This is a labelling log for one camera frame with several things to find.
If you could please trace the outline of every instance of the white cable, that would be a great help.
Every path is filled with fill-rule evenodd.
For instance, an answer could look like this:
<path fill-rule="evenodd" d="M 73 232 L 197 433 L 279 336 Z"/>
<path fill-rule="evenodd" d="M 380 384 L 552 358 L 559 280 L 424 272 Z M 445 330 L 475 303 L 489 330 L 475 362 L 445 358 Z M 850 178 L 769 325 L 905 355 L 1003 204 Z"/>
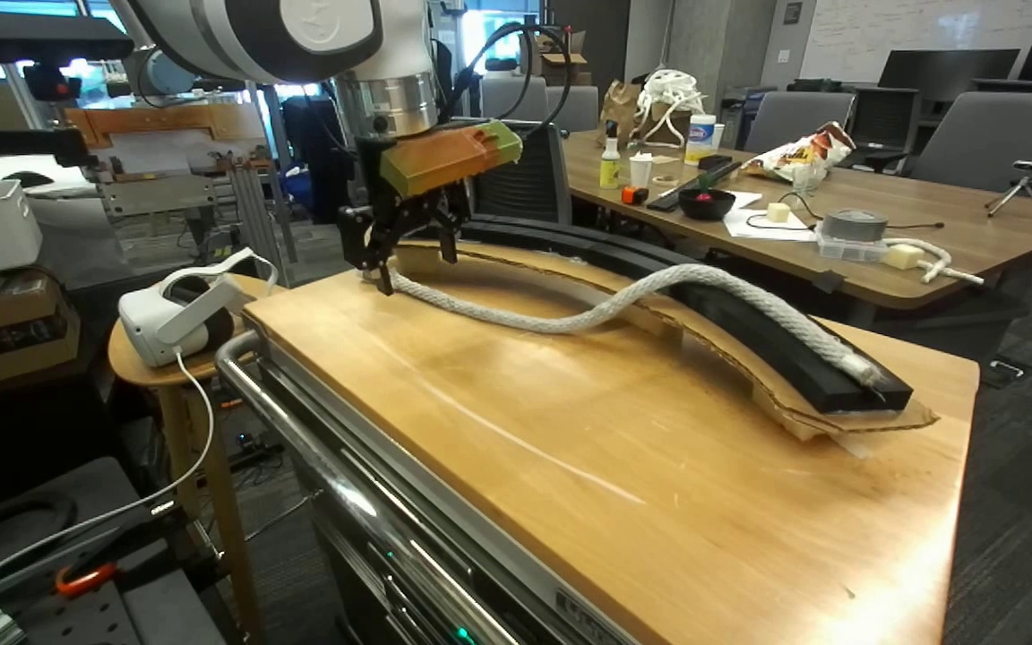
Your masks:
<path fill-rule="evenodd" d="M 986 284 L 979 272 L 954 270 L 954 255 L 939 245 L 919 239 L 919 236 L 882 236 L 882 245 L 890 245 L 890 249 L 905 245 L 905 249 L 918 249 L 923 255 L 936 255 L 930 261 L 918 261 L 918 270 L 923 270 L 919 284 L 936 284 L 939 276 L 958 276 L 958 280 L 966 280 L 979 288 Z"/>
<path fill-rule="evenodd" d="M 683 145 L 683 134 L 669 123 L 675 112 L 703 112 L 703 92 L 694 89 L 694 75 L 676 70 L 657 70 L 639 92 L 639 112 L 652 118 L 652 108 L 664 104 L 664 114 L 646 134 L 646 139 L 660 131 L 675 134 Z"/>
<path fill-rule="evenodd" d="M 204 407 L 204 446 L 202 446 L 197 460 L 190 464 L 190 470 L 179 472 L 171 483 L 165 483 L 165 487 L 157 487 L 157 493 L 149 493 L 149 496 L 142 496 L 142 500 L 137 500 L 137 503 L 129 503 L 129 505 L 119 505 L 119 509 L 112 509 L 112 513 L 99 513 L 99 518 L 91 518 L 91 520 L 73 522 L 73 528 L 64 528 L 64 531 L 53 531 L 53 536 L 48 536 L 48 537 L 39 537 L 39 543 L 31 543 L 31 544 L 5 557 L 5 559 L 0 559 L 0 569 L 15 565 L 18 559 L 25 559 L 25 557 L 31 557 L 31 551 L 39 551 L 39 548 L 48 548 L 48 544 L 53 544 L 53 543 L 62 543 L 62 537 L 93 531 L 93 528 L 99 528 L 99 522 L 112 522 L 112 520 L 125 518 L 125 513 L 137 513 L 137 509 L 142 509 L 142 505 L 153 505 L 157 500 L 171 496 L 177 487 L 184 487 L 187 482 L 197 476 L 197 470 L 204 467 L 204 460 L 206 460 L 206 452 L 212 452 L 212 446 L 214 446 L 214 432 L 217 432 L 214 423 L 217 423 L 217 419 L 214 419 L 214 407 L 206 402 L 206 391 L 204 391 L 202 381 L 187 370 L 184 348 L 171 348 L 171 358 L 177 358 L 177 365 L 184 370 L 184 378 L 194 384 L 194 391 L 197 391 L 197 398 L 202 398 L 202 407 Z"/>
<path fill-rule="evenodd" d="M 488 306 L 473 306 L 473 303 L 458 303 L 445 291 L 424 288 L 402 272 L 390 272 L 390 288 L 418 297 L 432 307 L 454 313 L 454 317 L 470 317 L 481 323 L 495 323 L 495 325 L 513 325 L 523 335 L 586 335 L 608 318 L 615 318 L 622 307 L 630 307 L 633 303 L 676 288 L 676 284 L 707 284 L 715 291 L 727 291 L 734 297 L 743 297 L 744 306 L 761 307 L 767 318 L 773 318 L 784 335 L 798 336 L 813 355 L 822 355 L 823 362 L 832 362 L 835 370 L 842 370 L 847 378 L 853 378 L 857 384 L 879 391 L 879 384 L 885 384 L 885 374 L 865 358 L 860 352 L 853 352 L 850 344 L 842 344 L 835 335 L 822 330 L 813 318 L 807 318 L 801 313 L 795 313 L 793 306 L 784 306 L 780 297 L 773 297 L 769 291 L 761 291 L 731 272 L 721 272 L 714 264 L 665 264 L 660 272 L 650 272 L 633 284 L 628 284 L 622 291 L 615 291 L 611 297 L 592 306 L 586 313 L 575 317 L 562 317 L 562 318 L 534 318 L 534 317 L 516 317 L 516 313 L 500 313 L 500 307 L 488 307 Z"/>
<path fill-rule="evenodd" d="M 252 257 L 266 264 L 266 272 L 270 272 L 270 276 L 266 276 L 266 295 L 273 295 L 273 288 L 276 288 L 276 280 L 279 280 L 279 270 L 276 270 L 266 255 L 257 255 L 257 252 L 252 252 Z"/>

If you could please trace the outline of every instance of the desk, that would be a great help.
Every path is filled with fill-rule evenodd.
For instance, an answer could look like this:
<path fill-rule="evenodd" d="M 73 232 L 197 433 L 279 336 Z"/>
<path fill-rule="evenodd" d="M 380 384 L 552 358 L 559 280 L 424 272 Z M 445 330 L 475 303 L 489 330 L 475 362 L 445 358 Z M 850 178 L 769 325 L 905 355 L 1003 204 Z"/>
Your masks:
<path fill-rule="evenodd" d="M 734 239 L 727 236 L 721 224 L 693 224 L 679 211 L 652 211 L 652 207 L 618 204 L 615 189 L 597 187 L 597 176 L 593 176 L 597 147 L 603 147 L 597 134 L 574 134 L 566 139 L 562 153 L 566 153 L 571 189 L 574 196 L 603 204 L 622 219 L 639 219 L 657 230 L 703 239 L 709 249 L 721 249 L 727 255 L 750 257 L 756 264 L 767 264 L 795 280 L 817 280 L 822 272 L 837 272 L 847 280 L 842 295 L 866 307 L 918 313 L 964 291 L 960 280 L 919 284 L 918 272 L 822 257 L 813 245 Z M 784 195 L 784 183 L 769 183 L 769 178 L 743 178 L 731 187 L 767 195 L 767 196 Z M 811 196 L 811 207 L 822 214 L 857 207 L 857 211 L 882 214 L 893 226 L 945 224 L 945 230 L 909 230 L 909 236 L 923 236 L 945 249 L 958 270 L 996 276 L 1032 257 L 1032 201 L 1014 201 L 996 219 L 986 219 L 986 207 L 980 207 L 986 201 L 991 201 L 991 195 L 986 189 L 835 170 L 835 176 Z"/>
<path fill-rule="evenodd" d="M 266 291 L 273 291 L 270 284 L 248 280 L 248 276 L 233 276 L 233 284 L 252 297 L 263 297 Z M 190 381 L 177 365 L 148 370 L 148 362 L 137 355 L 123 318 L 112 330 L 106 358 L 112 358 L 112 370 L 119 381 L 125 381 L 132 386 L 148 386 L 153 396 L 157 413 L 162 413 L 162 436 L 165 436 L 171 476 L 187 472 L 194 454 L 204 446 L 204 407 L 202 407 L 197 391 L 190 386 Z M 197 381 L 214 378 L 212 355 L 187 358 L 187 370 Z M 202 472 L 179 487 L 179 505 L 190 518 L 202 518 L 197 513 L 202 509 L 197 505 L 202 482 L 204 482 L 204 493 L 212 500 L 212 518 L 214 518 L 214 528 L 217 528 L 217 537 L 225 548 L 225 575 L 233 582 L 233 605 L 235 605 L 241 635 L 263 637 L 255 565 L 252 565 L 252 551 L 248 551 L 242 531 L 241 531 L 228 460 L 225 460 L 225 450 L 217 436 L 214 436 Z"/>
<path fill-rule="evenodd" d="M 566 257 L 556 270 L 593 272 Z M 534 317 L 575 313 L 521 280 L 442 288 Z M 380 487 L 406 476 L 396 503 L 426 496 L 426 528 L 559 577 L 574 594 L 544 586 L 548 611 L 586 619 L 581 594 L 639 641 L 942 637 L 979 391 L 964 358 L 835 325 L 939 413 L 927 432 L 869 433 L 853 454 L 798 446 L 750 407 L 744 384 L 633 318 L 585 336 L 513 335 L 383 297 L 358 272 L 255 303 L 248 318 L 270 374 L 283 374 L 263 384 L 309 391 L 273 402 L 291 402 L 323 452 L 341 441 L 341 464 L 376 464 Z M 335 483 L 366 522 L 402 520 L 396 503 L 372 509 L 366 493 L 376 487 Z M 449 569 L 473 577 L 481 565 L 462 559 Z"/>

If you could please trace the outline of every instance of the wooden board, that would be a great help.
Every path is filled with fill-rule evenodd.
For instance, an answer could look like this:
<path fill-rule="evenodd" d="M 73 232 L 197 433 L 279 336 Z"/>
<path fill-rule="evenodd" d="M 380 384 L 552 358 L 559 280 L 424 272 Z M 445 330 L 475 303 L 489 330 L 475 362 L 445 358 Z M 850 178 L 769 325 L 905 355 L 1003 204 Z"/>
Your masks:
<path fill-rule="evenodd" d="M 575 313 L 526 280 L 442 288 Z M 801 446 L 734 374 L 633 318 L 530 336 L 358 272 L 248 318 L 640 641 L 942 637 L 979 391 L 964 358 L 837 325 L 939 419 Z"/>
<path fill-rule="evenodd" d="M 138 104 L 138 108 L 73 108 L 64 118 L 82 134 L 85 147 L 112 147 L 119 134 L 197 131 L 223 145 L 266 145 L 252 104 Z"/>

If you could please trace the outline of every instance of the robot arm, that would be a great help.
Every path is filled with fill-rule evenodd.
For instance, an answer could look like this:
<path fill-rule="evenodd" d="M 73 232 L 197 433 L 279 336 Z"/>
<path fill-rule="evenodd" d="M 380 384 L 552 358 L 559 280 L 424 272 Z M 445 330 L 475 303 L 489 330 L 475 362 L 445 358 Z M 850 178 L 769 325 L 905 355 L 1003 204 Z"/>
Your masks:
<path fill-rule="evenodd" d="M 383 291 L 383 261 L 418 226 L 438 226 L 445 257 L 454 261 L 454 236 L 470 214 L 462 178 L 516 159 L 499 151 L 510 135 L 438 131 L 426 0 L 123 3 L 168 58 L 202 75 L 263 88 L 332 80 L 344 147 L 353 159 L 350 207 L 341 211 L 344 257 L 380 270 Z"/>

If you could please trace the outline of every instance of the curved wooden piece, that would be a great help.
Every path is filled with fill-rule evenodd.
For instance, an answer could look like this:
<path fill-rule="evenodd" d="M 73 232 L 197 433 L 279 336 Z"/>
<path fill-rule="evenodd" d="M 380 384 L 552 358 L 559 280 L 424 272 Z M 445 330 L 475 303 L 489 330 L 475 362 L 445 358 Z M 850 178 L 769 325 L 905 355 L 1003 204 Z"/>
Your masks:
<path fill-rule="evenodd" d="M 442 280 L 526 280 L 559 295 L 574 295 L 575 303 L 592 303 L 592 295 L 611 295 L 628 288 L 622 276 L 562 261 L 559 255 L 516 252 L 516 249 L 488 249 L 488 245 L 458 245 L 458 264 L 445 264 L 438 257 L 438 245 L 408 239 L 396 249 L 394 264 L 442 288 Z M 773 374 L 752 348 L 739 344 L 731 335 L 694 317 L 675 297 L 646 297 L 628 313 L 628 323 L 664 335 L 689 352 L 707 348 L 714 358 L 731 365 L 750 381 L 752 402 L 798 441 L 813 441 L 817 433 L 882 433 L 882 432 L 919 432 L 936 423 L 936 413 L 918 398 L 905 402 L 903 413 L 857 413 L 857 415 L 823 415 L 817 413 L 780 374 Z"/>

